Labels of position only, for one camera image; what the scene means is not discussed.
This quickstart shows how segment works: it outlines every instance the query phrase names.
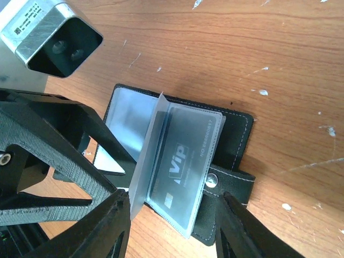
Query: camera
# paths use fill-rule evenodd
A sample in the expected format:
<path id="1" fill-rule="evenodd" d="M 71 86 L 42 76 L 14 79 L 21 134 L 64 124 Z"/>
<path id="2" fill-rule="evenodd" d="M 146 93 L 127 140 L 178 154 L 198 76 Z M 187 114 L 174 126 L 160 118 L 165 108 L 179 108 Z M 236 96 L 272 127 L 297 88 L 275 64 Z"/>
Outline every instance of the camera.
<path id="1" fill-rule="evenodd" d="M 37 72 L 68 77 L 102 41 L 85 15 L 66 1 L 1 0 L 0 88 L 11 88 L 6 83 L 12 76 L 17 82 L 41 78 L 44 84 L 47 77 Z"/>

